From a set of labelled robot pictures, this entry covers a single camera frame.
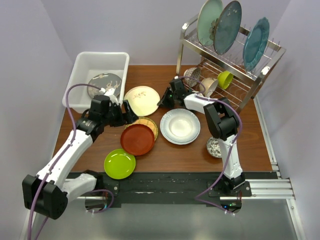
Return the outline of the cream leaf pattern plate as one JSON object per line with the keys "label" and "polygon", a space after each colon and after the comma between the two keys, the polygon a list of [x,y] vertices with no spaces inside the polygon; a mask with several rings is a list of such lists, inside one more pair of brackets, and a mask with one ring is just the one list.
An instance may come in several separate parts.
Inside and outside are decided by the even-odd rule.
{"label": "cream leaf pattern plate", "polygon": [[130,89],[125,95],[131,109],[138,117],[146,117],[158,109],[160,95],[149,86],[137,86]]}

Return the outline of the grey reindeer plate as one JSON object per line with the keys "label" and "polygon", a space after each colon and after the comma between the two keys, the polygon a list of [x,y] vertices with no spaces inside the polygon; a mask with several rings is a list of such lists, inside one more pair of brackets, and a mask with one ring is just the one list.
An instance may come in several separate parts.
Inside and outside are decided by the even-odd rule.
{"label": "grey reindeer plate", "polygon": [[114,95],[118,97],[121,91],[122,79],[114,73],[100,73],[94,76],[88,84],[105,90],[113,88]]}

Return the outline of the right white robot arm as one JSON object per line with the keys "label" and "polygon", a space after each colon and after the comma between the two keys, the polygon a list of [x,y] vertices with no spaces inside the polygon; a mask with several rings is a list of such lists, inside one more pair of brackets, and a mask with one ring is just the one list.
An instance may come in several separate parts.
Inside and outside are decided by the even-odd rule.
{"label": "right white robot arm", "polygon": [[201,92],[187,90],[180,77],[171,80],[169,85],[157,105],[168,109],[182,106],[205,115],[209,132],[218,141],[223,164],[222,173],[209,188],[218,185],[227,196],[235,196],[246,181],[237,148],[243,127],[239,114],[226,97],[208,98]]}

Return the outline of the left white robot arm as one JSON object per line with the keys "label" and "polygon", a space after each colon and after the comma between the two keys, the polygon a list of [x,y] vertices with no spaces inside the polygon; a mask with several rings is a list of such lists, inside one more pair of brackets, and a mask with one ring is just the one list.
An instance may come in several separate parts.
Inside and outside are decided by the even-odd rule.
{"label": "left white robot arm", "polygon": [[106,126],[121,127],[138,120],[127,100],[112,102],[106,95],[96,95],[76,122],[76,128],[52,160],[35,176],[22,181],[24,206],[53,220],[58,219],[69,202],[85,193],[99,196],[104,188],[102,174],[86,170],[77,178],[66,178],[82,154],[95,142]]}

